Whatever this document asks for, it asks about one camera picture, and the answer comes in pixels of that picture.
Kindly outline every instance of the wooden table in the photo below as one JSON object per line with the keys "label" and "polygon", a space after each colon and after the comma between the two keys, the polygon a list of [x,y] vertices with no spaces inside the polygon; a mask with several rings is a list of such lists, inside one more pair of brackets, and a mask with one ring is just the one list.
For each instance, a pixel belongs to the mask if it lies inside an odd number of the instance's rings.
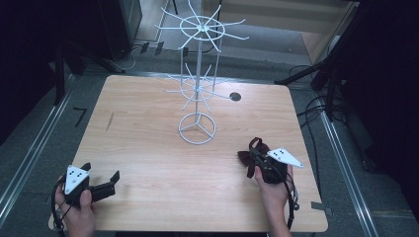
{"label": "wooden table", "polygon": [[220,95],[238,92],[241,101],[208,100],[200,112],[217,130],[213,140],[193,145],[178,132],[180,119],[195,110],[171,79],[111,76],[107,79],[73,165],[91,162],[91,185],[117,171],[117,194],[97,202],[98,230],[266,232],[259,187],[246,177],[237,151],[255,136],[271,149],[286,147],[305,168],[294,168],[300,210],[293,231],[327,229],[293,101],[287,87],[225,82]]}

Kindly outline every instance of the white wire rack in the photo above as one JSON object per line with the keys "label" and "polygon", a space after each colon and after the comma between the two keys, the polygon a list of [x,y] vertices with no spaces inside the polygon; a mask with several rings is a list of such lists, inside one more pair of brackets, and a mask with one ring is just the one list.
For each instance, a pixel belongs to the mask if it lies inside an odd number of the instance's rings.
{"label": "white wire rack", "polygon": [[[211,17],[206,17],[197,15],[197,13],[194,11],[191,5],[190,0],[188,0],[188,4],[194,15],[187,18],[181,18],[179,16],[173,15],[162,8],[165,14],[180,20],[179,27],[155,27],[160,30],[179,30],[187,37],[187,40],[183,43],[183,45],[178,48],[181,52],[181,74],[180,76],[168,75],[170,78],[179,82],[179,90],[166,92],[181,93],[187,99],[187,102],[182,108],[182,110],[184,110],[185,107],[187,107],[191,102],[195,102],[195,112],[184,116],[179,122],[179,133],[181,137],[189,143],[204,144],[212,140],[215,136],[216,125],[215,121],[210,116],[199,112],[199,102],[204,103],[207,110],[210,112],[210,106],[208,105],[207,100],[209,100],[212,96],[218,96],[233,101],[240,100],[240,95],[238,93],[231,93],[227,97],[217,94],[215,92],[215,85],[225,82],[216,82],[216,72],[218,69],[219,55],[221,53],[222,38],[230,37],[238,40],[247,40],[249,38],[241,38],[234,35],[230,35],[225,30],[227,26],[239,25],[243,23],[245,20],[236,23],[221,23],[220,21],[214,18],[215,15],[221,9],[221,5],[218,6],[218,8],[212,14]],[[195,75],[193,75],[193,73],[189,69],[188,63],[185,63],[185,68],[188,70],[188,75],[184,76],[184,48],[191,40],[198,41],[197,72]],[[211,77],[209,77],[211,65],[207,69],[207,72],[203,76],[201,75],[203,42],[205,41],[209,41],[212,44],[213,48],[217,51],[215,69],[213,76]],[[188,135],[188,133],[190,132],[201,132],[204,134],[204,139],[195,140],[193,136]]]}

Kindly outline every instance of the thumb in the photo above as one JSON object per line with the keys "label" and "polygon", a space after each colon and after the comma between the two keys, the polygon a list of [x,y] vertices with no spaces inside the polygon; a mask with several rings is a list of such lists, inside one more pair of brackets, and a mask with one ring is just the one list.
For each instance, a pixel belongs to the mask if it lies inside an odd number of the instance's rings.
{"label": "thumb", "polygon": [[92,203],[92,193],[89,190],[83,191],[80,196],[81,211],[91,210],[90,204]]}

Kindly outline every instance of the hand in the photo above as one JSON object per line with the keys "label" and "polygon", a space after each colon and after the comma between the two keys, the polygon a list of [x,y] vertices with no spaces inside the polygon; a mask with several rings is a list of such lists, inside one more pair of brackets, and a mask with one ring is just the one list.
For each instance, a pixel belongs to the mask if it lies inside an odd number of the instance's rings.
{"label": "hand", "polygon": [[[70,205],[65,202],[62,185],[55,192],[55,203],[65,213]],[[83,191],[80,196],[80,208],[72,206],[64,216],[64,221],[70,236],[91,237],[95,232],[95,215],[92,211],[92,194],[89,190]]]}
{"label": "hand", "polygon": [[[293,177],[293,166],[288,166],[288,173]],[[271,236],[291,236],[284,215],[284,208],[289,198],[286,186],[284,183],[277,185],[265,183],[262,177],[262,171],[258,166],[255,167],[255,180],[260,187],[262,203],[271,224]],[[287,177],[287,182],[292,192],[293,184],[289,181],[289,177]]]}

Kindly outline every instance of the chair leg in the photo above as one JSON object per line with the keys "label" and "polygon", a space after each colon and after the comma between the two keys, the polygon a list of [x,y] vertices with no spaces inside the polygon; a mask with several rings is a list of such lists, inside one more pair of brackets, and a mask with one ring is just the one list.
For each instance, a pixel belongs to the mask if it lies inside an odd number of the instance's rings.
{"label": "chair leg", "polygon": [[176,1],[173,0],[173,6],[175,7],[175,13],[178,15],[178,7],[176,7]]}

